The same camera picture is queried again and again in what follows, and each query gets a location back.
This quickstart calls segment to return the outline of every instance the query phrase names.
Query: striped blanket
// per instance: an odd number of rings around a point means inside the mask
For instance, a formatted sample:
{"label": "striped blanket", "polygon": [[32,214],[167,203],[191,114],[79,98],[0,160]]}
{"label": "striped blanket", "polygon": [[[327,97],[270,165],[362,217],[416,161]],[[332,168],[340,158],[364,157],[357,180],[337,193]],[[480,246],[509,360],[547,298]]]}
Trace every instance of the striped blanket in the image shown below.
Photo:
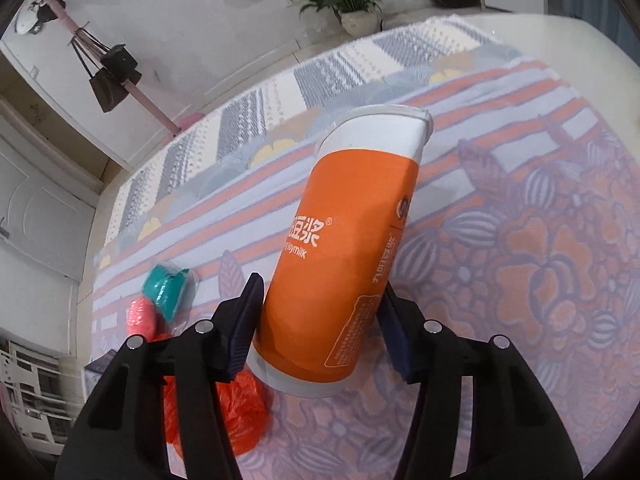
{"label": "striped blanket", "polygon": [[[314,163],[317,124],[365,103],[427,108],[435,133],[391,282],[458,335],[511,338],[591,470],[640,399],[640,171],[597,112],[539,61],[486,43],[442,62],[328,100],[295,123],[306,132],[298,142],[221,187],[224,168],[204,172],[143,216],[129,242],[106,247],[94,355],[124,341],[128,304],[156,262],[191,267],[200,280],[185,325],[238,295],[251,272],[270,281]],[[458,438],[468,449],[470,385],[463,390]],[[390,479],[416,397],[373,327],[354,385],[340,395],[274,392],[273,424],[239,458],[243,477]],[[457,453],[454,472],[465,465]],[[173,468],[184,473],[175,456]]]}
{"label": "striped blanket", "polygon": [[405,68],[492,41],[457,16],[432,18],[353,41],[263,81],[181,134],[126,181],[106,243],[216,163],[236,160],[226,168],[230,180],[246,169],[242,162],[254,164],[298,142],[295,133],[283,135],[282,124],[301,113]]}

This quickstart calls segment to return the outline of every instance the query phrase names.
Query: red plastic bag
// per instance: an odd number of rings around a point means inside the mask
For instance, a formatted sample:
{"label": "red plastic bag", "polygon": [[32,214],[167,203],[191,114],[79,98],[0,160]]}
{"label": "red plastic bag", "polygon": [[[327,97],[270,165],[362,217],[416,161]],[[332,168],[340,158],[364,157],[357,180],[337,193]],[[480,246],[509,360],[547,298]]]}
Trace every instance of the red plastic bag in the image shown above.
{"label": "red plastic bag", "polygon": [[264,387],[249,370],[242,370],[229,384],[216,383],[216,387],[234,455],[251,451],[269,421]]}
{"label": "red plastic bag", "polygon": [[[166,441],[173,444],[175,452],[183,458],[180,430],[178,428],[175,377],[165,377],[164,432]],[[243,370],[229,384],[215,383],[220,396],[220,411],[225,419],[226,432],[234,455],[251,451],[260,440],[269,421],[265,392],[258,379]]]}

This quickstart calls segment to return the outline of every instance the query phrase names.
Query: black bag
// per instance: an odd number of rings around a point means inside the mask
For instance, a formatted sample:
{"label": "black bag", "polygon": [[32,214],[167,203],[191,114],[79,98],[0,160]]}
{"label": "black bag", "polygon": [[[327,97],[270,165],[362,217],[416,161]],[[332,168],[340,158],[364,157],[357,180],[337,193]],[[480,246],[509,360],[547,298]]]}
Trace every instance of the black bag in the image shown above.
{"label": "black bag", "polygon": [[[80,45],[78,38],[71,40],[71,45],[76,51],[76,55],[84,66],[84,69],[89,75],[89,83],[94,91],[95,97],[98,99],[100,108],[104,113],[111,112],[117,105],[124,101],[129,95],[124,87],[118,83],[117,79],[106,68],[100,68],[95,61],[87,54],[87,52]],[[84,62],[82,54],[84,54],[98,69],[98,72],[93,75],[89,70],[89,67]]]}
{"label": "black bag", "polygon": [[[60,7],[66,9],[66,2],[64,0],[56,1],[60,4]],[[53,12],[53,10],[51,10],[51,7],[49,7],[47,4],[44,4],[43,6],[38,8],[38,21],[40,23],[52,22],[57,18],[58,17],[56,16],[55,12]]]}
{"label": "black bag", "polygon": [[133,84],[137,84],[138,81],[140,81],[142,74],[136,70],[138,62],[129,51],[127,51],[124,44],[118,44],[109,48],[90,32],[84,29],[82,29],[82,31],[93,41],[94,45],[103,52],[100,57],[100,62],[113,74],[118,80],[118,83],[124,83],[127,79]]}

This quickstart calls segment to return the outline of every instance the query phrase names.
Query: white flower pot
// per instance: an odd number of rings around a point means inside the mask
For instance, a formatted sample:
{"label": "white flower pot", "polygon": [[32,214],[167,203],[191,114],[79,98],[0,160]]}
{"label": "white flower pot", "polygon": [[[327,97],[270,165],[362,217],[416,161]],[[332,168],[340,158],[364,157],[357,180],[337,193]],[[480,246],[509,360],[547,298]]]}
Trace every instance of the white flower pot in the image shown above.
{"label": "white flower pot", "polygon": [[342,28],[354,38],[364,38],[380,31],[382,17],[377,12],[356,10],[342,15]]}

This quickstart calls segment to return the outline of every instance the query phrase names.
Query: hanging bag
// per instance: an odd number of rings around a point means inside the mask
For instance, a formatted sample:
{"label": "hanging bag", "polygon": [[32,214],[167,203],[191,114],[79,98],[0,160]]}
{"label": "hanging bag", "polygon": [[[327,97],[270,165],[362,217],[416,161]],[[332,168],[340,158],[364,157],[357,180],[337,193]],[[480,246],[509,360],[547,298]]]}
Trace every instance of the hanging bag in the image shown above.
{"label": "hanging bag", "polygon": [[124,83],[129,79],[134,85],[138,84],[138,81],[140,81],[142,77],[142,74],[136,70],[138,62],[129,51],[127,51],[124,44],[118,44],[109,48],[93,34],[84,30],[84,28],[82,31],[94,45],[103,52],[100,56],[100,62],[113,74],[118,80],[118,83]]}
{"label": "hanging bag", "polygon": [[[95,97],[98,99],[98,103],[100,104],[100,108],[104,113],[111,112],[117,105],[124,101],[124,99],[129,95],[118,80],[109,72],[106,68],[98,67],[95,61],[87,54],[84,50],[78,38],[73,38],[71,40],[71,45],[76,51],[76,56],[84,66],[84,69],[89,75],[89,83],[91,88],[94,91]],[[98,72],[93,75],[89,70],[89,67],[84,62],[84,58],[82,54],[87,57],[98,69]]]}

